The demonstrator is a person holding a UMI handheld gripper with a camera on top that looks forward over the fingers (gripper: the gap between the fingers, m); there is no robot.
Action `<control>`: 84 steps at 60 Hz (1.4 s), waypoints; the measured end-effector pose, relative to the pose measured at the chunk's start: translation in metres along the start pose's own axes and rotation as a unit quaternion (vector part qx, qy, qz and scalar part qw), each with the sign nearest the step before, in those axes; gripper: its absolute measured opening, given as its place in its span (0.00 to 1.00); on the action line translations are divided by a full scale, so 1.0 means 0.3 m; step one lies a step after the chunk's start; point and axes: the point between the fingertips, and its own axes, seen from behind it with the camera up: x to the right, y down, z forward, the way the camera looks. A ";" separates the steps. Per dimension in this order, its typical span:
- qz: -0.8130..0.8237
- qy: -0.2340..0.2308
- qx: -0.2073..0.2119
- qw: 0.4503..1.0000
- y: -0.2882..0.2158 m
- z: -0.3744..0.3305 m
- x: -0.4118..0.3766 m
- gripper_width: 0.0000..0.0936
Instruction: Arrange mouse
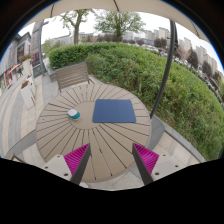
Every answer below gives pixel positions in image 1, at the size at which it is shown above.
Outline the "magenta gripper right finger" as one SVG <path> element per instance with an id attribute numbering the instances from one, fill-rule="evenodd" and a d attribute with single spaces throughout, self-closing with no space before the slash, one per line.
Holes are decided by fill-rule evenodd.
<path id="1" fill-rule="evenodd" d="M 136 143 L 132 144 L 132 154 L 145 185 L 178 171 L 181 166 L 167 155 L 158 155 Z"/>

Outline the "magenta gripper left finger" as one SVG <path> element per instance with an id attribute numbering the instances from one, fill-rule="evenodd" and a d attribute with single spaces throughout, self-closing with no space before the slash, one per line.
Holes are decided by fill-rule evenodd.
<path id="1" fill-rule="evenodd" d="M 55 155 L 43 169 L 76 185 L 81 183 L 91 153 L 90 144 L 81 146 L 65 156 Z"/>

